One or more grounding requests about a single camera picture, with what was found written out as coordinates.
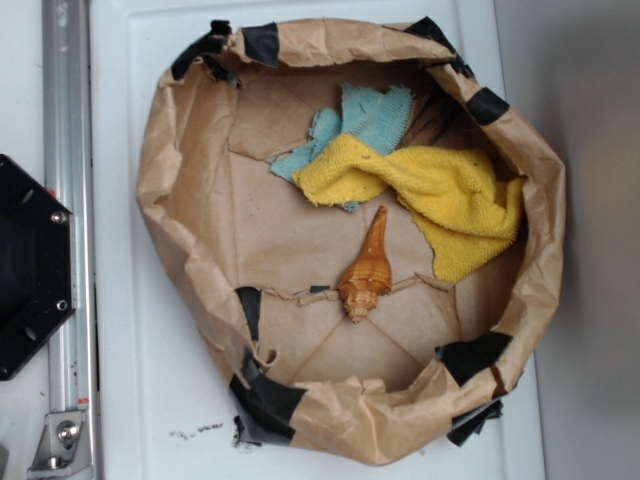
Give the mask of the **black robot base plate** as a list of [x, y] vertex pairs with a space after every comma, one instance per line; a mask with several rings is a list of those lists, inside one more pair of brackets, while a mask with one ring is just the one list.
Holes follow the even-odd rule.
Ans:
[[1, 379], [13, 379], [75, 311], [73, 214], [1, 157]]

